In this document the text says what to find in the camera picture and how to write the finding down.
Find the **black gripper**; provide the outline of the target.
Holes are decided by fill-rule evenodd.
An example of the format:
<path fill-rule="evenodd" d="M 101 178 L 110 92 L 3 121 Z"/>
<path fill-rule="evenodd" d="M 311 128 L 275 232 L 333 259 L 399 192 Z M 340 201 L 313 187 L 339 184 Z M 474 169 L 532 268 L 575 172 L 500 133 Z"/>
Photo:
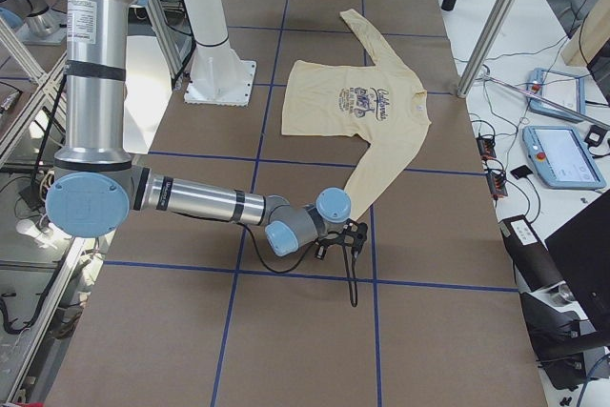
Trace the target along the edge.
<path fill-rule="evenodd" d="M 345 276 L 347 279 L 349 301 L 352 307 L 358 305 L 358 286 L 356 277 L 356 260 L 363 250 L 368 238 L 368 225 L 348 219 L 340 231 L 329 231 L 319 238 L 316 244 L 315 257 L 324 259 L 331 246 L 343 248 Z"/>

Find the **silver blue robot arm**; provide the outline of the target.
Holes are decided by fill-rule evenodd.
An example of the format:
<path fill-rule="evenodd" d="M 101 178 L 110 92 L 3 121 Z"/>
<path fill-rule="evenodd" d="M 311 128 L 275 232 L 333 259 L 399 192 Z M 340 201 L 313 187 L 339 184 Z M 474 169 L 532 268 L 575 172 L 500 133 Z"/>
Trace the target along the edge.
<path fill-rule="evenodd" d="M 350 217 L 349 196 L 324 190 L 293 207 L 278 195 L 258 195 L 153 173 L 123 147 L 128 11 L 136 0 L 68 0 L 66 142 L 55 155 L 46 197 L 51 222 L 94 238 L 114 231 L 130 211 L 155 209 L 187 217 L 261 226 L 275 254 L 343 252 L 350 299 L 357 301 L 356 260 L 367 226 Z"/>

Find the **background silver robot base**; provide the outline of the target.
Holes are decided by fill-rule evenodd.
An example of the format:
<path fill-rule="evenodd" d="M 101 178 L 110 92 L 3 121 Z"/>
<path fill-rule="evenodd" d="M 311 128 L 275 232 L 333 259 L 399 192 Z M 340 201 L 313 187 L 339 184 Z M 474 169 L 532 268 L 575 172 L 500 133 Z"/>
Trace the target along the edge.
<path fill-rule="evenodd" d="M 59 46 L 66 38 L 66 14 L 46 0 L 1 0 L 1 17 L 26 45 Z"/>

